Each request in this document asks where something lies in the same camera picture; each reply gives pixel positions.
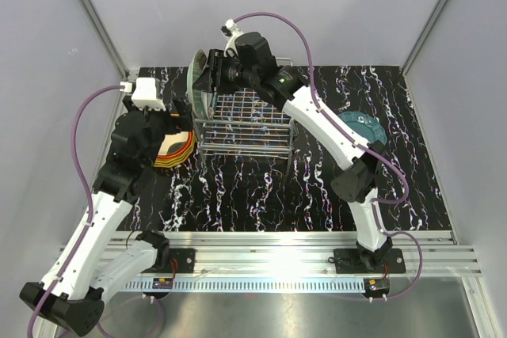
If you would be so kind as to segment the controller board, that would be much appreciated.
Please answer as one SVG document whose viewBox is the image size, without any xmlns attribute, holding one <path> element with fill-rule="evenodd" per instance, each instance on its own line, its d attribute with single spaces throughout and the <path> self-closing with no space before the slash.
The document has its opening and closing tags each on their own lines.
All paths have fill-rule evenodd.
<svg viewBox="0 0 507 338">
<path fill-rule="evenodd" d="M 153 278 L 153 289 L 172 289 L 173 279 L 171 278 Z"/>
<path fill-rule="evenodd" d="M 391 287 L 391 282 L 388 278 L 366 279 L 364 281 L 364 285 L 366 292 L 388 294 Z"/>
</svg>

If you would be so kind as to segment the white plate teal rim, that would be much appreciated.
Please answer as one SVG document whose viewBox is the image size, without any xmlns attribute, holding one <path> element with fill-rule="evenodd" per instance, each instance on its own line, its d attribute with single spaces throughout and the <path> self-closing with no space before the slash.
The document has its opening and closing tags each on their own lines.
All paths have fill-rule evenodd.
<svg viewBox="0 0 507 338">
<path fill-rule="evenodd" d="M 214 116 L 216 93 L 193 91 L 193 112 L 197 119 L 210 120 Z"/>
</svg>

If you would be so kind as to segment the left aluminium frame post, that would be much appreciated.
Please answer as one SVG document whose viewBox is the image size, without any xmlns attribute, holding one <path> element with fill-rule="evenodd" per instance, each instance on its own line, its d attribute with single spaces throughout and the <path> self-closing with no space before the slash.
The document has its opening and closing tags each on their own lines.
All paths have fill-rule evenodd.
<svg viewBox="0 0 507 338">
<path fill-rule="evenodd" d="M 96 7 L 92 0 L 78 0 L 81 7 L 83 8 L 93 30 L 97 34 L 98 39 L 101 41 L 103 48 L 105 49 L 108 57 L 110 58 L 116 71 L 119 73 L 123 80 L 129 79 L 131 70 L 124 63 L 120 57 L 120 53 L 112 41 L 104 23 L 102 22 Z"/>
</svg>

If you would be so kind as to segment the cream plate with dark patch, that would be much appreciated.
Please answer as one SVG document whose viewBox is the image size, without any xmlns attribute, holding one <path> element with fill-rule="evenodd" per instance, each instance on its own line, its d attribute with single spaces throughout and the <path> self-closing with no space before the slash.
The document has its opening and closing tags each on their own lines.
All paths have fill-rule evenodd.
<svg viewBox="0 0 507 338">
<path fill-rule="evenodd" d="M 180 132 L 175 135 L 165 135 L 165 138 L 160 146 L 158 155 L 168 156 L 175 154 L 184 147 L 189 138 L 189 133 L 186 131 Z"/>
</svg>

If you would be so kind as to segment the right controller board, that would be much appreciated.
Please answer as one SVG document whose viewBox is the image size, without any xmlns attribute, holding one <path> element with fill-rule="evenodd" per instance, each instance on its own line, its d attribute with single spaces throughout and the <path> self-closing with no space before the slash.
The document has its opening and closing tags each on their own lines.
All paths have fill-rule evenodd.
<svg viewBox="0 0 507 338">
<path fill-rule="evenodd" d="M 388 278 L 366 279 L 364 281 L 364 285 L 366 292 L 388 294 L 391 287 L 391 282 Z"/>
</svg>

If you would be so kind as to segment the light green flower plate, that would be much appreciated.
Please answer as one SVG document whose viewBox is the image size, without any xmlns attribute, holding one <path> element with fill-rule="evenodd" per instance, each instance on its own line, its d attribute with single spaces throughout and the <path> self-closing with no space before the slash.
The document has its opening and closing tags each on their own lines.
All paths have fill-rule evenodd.
<svg viewBox="0 0 507 338">
<path fill-rule="evenodd" d="M 208 94 L 195 87 L 197 80 L 204 73 L 207 66 L 207 56 L 202 49 L 196 51 L 187 72 L 186 95 L 197 119 L 208 118 Z"/>
</svg>

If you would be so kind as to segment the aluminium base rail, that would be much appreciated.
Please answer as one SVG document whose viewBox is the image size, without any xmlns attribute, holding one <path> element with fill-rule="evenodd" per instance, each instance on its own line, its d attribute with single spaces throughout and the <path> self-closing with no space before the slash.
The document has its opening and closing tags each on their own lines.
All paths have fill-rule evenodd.
<svg viewBox="0 0 507 338">
<path fill-rule="evenodd" d="M 120 291 L 227 293 L 365 292 L 366 279 L 388 278 L 408 286 L 415 279 L 478 278 L 470 246 L 451 233 L 416 232 L 395 237 L 388 263 L 378 271 L 347 264 L 354 232 L 218 233 L 168 232 L 174 268 L 145 270 Z M 103 268 L 130 247 L 135 236 L 113 233 L 97 266 Z M 173 279 L 172 289 L 153 289 L 153 278 Z"/>
</svg>

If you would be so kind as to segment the left controller board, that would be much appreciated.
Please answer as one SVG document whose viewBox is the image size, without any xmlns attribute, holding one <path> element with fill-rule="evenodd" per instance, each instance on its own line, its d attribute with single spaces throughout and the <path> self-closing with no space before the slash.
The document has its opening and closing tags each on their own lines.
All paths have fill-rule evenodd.
<svg viewBox="0 0 507 338">
<path fill-rule="evenodd" d="M 153 289 L 172 289 L 173 279 L 171 278 L 153 278 Z"/>
</svg>

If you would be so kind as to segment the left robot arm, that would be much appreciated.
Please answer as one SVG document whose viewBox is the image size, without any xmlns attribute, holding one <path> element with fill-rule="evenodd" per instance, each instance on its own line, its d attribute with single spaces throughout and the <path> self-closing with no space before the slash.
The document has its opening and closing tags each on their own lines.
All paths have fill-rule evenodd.
<svg viewBox="0 0 507 338">
<path fill-rule="evenodd" d="M 193 129 L 191 107 L 182 100 L 175 100 L 169 111 L 137 108 L 130 97 L 124 104 L 127 112 L 115 122 L 81 222 L 49 272 L 20 292 L 35 316 L 80 337 L 93 330 L 106 303 L 140 272 L 175 267 L 169 240 L 151 230 L 141 232 L 103 268 L 97 266 L 116 228 L 154 178 L 165 137 Z"/>
</svg>

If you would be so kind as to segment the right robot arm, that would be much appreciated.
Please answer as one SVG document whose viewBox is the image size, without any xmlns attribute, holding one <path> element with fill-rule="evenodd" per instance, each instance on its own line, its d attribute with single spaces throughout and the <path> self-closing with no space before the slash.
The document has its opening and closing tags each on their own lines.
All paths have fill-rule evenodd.
<svg viewBox="0 0 507 338">
<path fill-rule="evenodd" d="M 377 179 L 384 165 L 385 145 L 368 141 L 320 99 L 293 66 L 280 65 L 259 32 L 230 34 L 225 49 L 198 50 L 187 77 L 193 109 L 209 109 L 214 93 L 252 89 L 267 104 L 301 124 L 330 153 L 340 168 L 331 182 L 345 201 L 356 225 L 356 247 L 347 264 L 377 272 L 388 263 L 393 247 L 379 214 Z"/>
</svg>

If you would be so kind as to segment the dark teal plate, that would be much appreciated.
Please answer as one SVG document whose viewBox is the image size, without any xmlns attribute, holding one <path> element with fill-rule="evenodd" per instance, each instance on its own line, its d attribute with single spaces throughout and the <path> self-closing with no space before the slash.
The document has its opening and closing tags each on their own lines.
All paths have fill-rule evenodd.
<svg viewBox="0 0 507 338">
<path fill-rule="evenodd" d="M 339 118 L 353 131 L 358 133 L 369 143 L 380 141 L 387 144 L 387 135 L 378 120 L 362 112 L 343 112 Z"/>
</svg>

